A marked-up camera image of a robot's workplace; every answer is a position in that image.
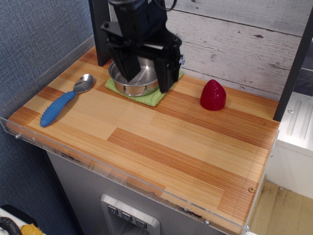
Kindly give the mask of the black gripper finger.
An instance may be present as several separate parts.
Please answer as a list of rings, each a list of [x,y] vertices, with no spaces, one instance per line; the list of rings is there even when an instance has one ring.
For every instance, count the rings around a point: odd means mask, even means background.
[[[180,59],[157,58],[154,60],[154,67],[161,93],[167,93],[179,80]]]
[[[140,50],[132,47],[113,47],[112,58],[122,76],[129,82],[141,71],[138,56]]]

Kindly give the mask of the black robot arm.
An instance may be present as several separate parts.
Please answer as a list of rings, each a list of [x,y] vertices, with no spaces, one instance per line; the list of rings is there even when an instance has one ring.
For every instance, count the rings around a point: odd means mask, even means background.
[[[161,93],[179,79],[183,56],[181,39],[166,28],[167,12],[163,0],[111,0],[116,22],[101,26],[107,46],[121,75],[131,81],[141,70],[139,57],[152,60]]]

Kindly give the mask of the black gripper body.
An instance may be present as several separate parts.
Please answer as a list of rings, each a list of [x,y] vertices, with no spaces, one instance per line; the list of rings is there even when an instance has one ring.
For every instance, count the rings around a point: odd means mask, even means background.
[[[167,29],[167,13],[176,3],[166,7],[164,2],[110,2],[117,17],[115,22],[104,22],[101,26],[108,36],[107,45],[132,47],[140,50],[138,57],[154,62],[157,58],[174,59],[184,57],[180,52],[181,39]]]

